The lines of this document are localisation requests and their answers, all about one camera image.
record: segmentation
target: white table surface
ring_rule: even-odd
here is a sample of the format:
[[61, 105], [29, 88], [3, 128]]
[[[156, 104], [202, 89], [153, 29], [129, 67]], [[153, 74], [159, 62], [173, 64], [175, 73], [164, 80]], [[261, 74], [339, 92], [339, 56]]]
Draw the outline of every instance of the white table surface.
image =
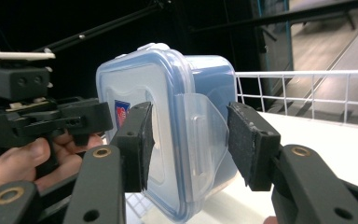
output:
[[[358, 126], [261, 115], [281, 134], [283, 146], [298, 144], [312, 148], [339, 178], [358, 185]], [[228, 187], [211, 196], [187, 223], [263, 223], [266, 217], [274, 216], [270, 196], [270, 192], [251, 192], [237, 175]], [[171, 223], [156, 207], [152, 207], [142, 221]]]

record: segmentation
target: black metal bracket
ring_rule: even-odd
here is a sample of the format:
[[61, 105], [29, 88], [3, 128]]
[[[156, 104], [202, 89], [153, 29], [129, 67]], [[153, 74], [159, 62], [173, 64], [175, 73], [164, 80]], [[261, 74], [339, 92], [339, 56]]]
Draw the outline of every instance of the black metal bracket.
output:
[[358, 223], [358, 187], [338, 179], [319, 154], [280, 145], [281, 136], [250, 106], [228, 107], [228, 150], [252, 191], [270, 191], [278, 222]]
[[85, 146], [90, 133], [100, 133], [112, 129], [107, 103], [98, 99], [74, 100], [57, 104], [53, 100], [18, 109], [0, 111], [0, 154], [11, 147], [22, 147], [38, 137], [45, 137], [50, 145], [50, 158], [37, 167], [37, 175], [46, 175], [58, 167], [52, 139], [68, 133], [74, 136], [78, 146]]

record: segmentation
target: screw hole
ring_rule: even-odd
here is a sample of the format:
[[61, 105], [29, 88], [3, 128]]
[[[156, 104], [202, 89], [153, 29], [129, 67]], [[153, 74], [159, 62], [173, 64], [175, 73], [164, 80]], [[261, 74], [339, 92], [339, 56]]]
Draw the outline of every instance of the screw hole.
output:
[[92, 222], [98, 219], [100, 213], [97, 210], [90, 210], [84, 216], [83, 220], [86, 222]]
[[79, 125], [80, 124], [80, 120], [78, 119], [70, 119], [66, 121], [66, 125], [68, 126], [75, 126], [75, 125]]
[[25, 77], [21, 77], [21, 78], [19, 78], [19, 80], [17, 80], [17, 83], [21, 87], [25, 87], [27, 85], [27, 79]]
[[16, 197], [17, 194], [18, 194], [18, 192], [16, 190], [11, 190], [11, 191], [8, 191], [8, 192], [2, 194], [1, 199], [5, 200], [5, 201], [10, 200], [11, 198]]
[[112, 151], [109, 148], [100, 148], [95, 150], [92, 155], [96, 158], [102, 158], [112, 153]]
[[104, 148], [97, 151], [97, 155], [99, 155], [99, 156], [103, 156], [106, 153], [107, 153], [107, 150]]
[[347, 219], [347, 220], [353, 219], [352, 214], [350, 212], [348, 212], [347, 210], [345, 210], [345, 209], [335, 208], [334, 211], [336, 212], [336, 214], [339, 217], [342, 217], [342, 218]]
[[43, 82], [43, 78], [41, 76], [37, 76], [34, 78], [34, 83], [40, 85]]

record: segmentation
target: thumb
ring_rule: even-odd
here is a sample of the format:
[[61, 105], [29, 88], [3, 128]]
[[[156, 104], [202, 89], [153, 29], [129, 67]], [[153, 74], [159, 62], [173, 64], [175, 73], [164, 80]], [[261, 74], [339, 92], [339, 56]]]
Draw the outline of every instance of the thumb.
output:
[[13, 147], [0, 156], [0, 186], [11, 181], [35, 179], [35, 167], [49, 157], [48, 142], [38, 138], [25, 147]]

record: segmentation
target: human hand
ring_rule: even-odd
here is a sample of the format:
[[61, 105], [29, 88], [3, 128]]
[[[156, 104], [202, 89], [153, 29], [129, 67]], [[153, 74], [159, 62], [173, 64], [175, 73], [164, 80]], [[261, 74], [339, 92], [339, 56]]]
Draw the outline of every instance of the human hand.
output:
[[77, 147], [72, 135], [65, 133], [53, 141], [59, 167], [48, 175], [36, 179], [35, 167], [50, 156], [48, 141], [38, 138], [24, 147], [13, 147], [0, 156], [0, 186], [17, 180], [34, 181], [42, 191], [78, 172], [82, 159], [76, 153], [97, 147], [103, 143], [97, 134], [89, 136], [89, 143]]
[[268, 217], [264, 220], [263, 224], [278, 224], [278, 219], [276, 217]]

